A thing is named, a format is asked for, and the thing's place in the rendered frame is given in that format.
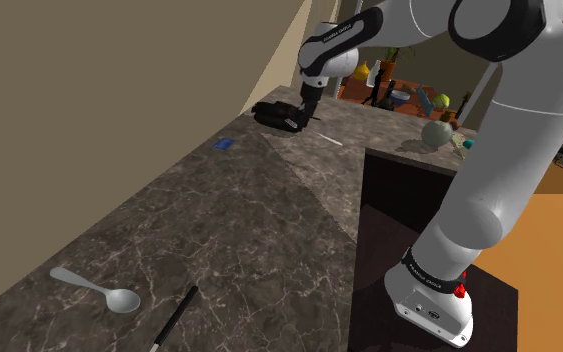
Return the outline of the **black bulky object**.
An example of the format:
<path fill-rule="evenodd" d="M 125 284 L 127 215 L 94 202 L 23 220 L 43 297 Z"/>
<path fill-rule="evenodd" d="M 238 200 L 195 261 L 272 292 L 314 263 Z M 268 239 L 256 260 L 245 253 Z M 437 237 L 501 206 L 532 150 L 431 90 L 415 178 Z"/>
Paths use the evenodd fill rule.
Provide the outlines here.
<path fill-rule="evenodd" d="M 303 110 L 281 101 L 258 102 L 251 112 L 258 123 L 287 132 L 300 132 L 310 120 Z"/>

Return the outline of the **thin white stick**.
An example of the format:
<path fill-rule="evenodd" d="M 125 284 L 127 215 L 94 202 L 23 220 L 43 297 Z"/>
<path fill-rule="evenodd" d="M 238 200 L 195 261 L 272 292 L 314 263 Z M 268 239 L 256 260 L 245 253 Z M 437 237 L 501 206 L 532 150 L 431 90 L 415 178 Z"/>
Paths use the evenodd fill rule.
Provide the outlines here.
<path fill-rule="evenodd" d="M 327 140 L 327 141 L 329 141 L 329 142 L 331 142 L 331 143 L 333 143 L 333 144 L 335 144 L 335 145 L 343 146 L 343 143 L 341 143 L 341 142 L 339 142 L 339 141 L 337 141 L 337 140 L 335 140 L 335 139 L 333 139 L 333 138 L 330 138 L 330 137 L 328 137 L 328 136 L 326 136 L 326 135 L 324 135 L 324 134 L 322 134 L 322 133 L 319 133 L 319 132 L 317 132 L 317 131 L 314 131 L 314 130 L 312 130 L 312 129 L 308 129 L 308 130 L 309 130 L 310 132 L 314 133 L 315 135 L 317 135 L 317 136 L 319 136 L 319 137 L 321 137 L 321 138 L 323 138 L 323 139 L 325 139 L 325 140 Z"/>

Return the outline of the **brown table with assorted items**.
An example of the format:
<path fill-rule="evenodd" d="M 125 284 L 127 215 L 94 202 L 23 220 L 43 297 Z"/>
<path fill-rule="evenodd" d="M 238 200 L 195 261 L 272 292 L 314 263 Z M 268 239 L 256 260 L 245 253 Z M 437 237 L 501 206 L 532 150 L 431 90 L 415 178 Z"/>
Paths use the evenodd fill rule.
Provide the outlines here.
<path fill-rule="evenodd" d="M 419 118 L 445 121 L 458 129 L 459 118 L 472 93 L 467 92 L 460 107 L 453 110 L 451 99 L 437 94 L 431 86 L 393 79 L 397 60 L 403 58 L 405 51 L 412 52 L 412 49 L 387 48 L 385 61 L 377 60 L 370 69 L 364 61 L 355 73 L 342 79 L 336 97 Z"/>

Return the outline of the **dark robot stand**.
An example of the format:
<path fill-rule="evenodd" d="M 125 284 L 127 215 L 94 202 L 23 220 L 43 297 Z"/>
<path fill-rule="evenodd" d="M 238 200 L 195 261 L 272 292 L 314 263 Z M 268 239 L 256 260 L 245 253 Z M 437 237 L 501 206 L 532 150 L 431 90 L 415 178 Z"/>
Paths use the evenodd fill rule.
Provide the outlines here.
<path fill-rule="evenodd" d="M 417 240 L 456 174 L 398 155 L 365 152 L 348 352 L 517 352 L 518 292 L 471 265 L 464 330 L 413 281 L 403 256 Z"/>

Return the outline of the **grey-green round vase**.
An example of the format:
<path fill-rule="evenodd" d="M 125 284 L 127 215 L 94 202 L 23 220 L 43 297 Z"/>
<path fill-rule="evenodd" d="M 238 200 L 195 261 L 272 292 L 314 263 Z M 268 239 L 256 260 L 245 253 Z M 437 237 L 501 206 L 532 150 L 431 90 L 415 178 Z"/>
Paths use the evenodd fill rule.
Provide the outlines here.
<path fill-rule="evenodd" d="M 429 121 L 421 131 L 422 141 L 435 148 L 447 144 L 453 135 L 452 126 L 441 120 Z"/>

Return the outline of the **black stick with white tip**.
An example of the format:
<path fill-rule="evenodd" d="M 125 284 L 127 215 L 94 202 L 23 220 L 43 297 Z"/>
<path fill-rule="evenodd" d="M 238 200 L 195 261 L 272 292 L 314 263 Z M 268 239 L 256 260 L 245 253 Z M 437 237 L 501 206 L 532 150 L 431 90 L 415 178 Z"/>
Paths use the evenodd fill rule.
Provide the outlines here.
<path fill-rule="evenodd" d="M 167 337 L 170 335 L 173 328 L 176 326 L 177 322 L 180 320 L 184 312 L 187 310 L 189 304 L 192 302 L 194 297 L 199 291 L 198 286 L 192 286 L 186 295 L 183 297 L 181 302 L 179 303 L 177 309 L 172 313 L 171 317 L 168 321 L 164 324 L 159 334 L 153 341 L 153 345 L 150 348 L 149 352 L 157 352 L 159 347 L 165 342 Z"/>

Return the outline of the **grey metal spoon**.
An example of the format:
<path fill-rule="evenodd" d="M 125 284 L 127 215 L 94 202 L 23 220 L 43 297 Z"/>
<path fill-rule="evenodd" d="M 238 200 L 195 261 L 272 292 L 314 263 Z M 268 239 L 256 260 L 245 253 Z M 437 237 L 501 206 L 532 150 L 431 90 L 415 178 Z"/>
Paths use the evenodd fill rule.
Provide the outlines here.
<path fill-rule="evenodd" d="M 131 290 L 104 288 L 62 267 L 52 268 L 49 274 L 57 280 L 102 293 L 105 296 L 107 308 L 114 313 L 131 313 L 141 304 L 141 298 Z"/>

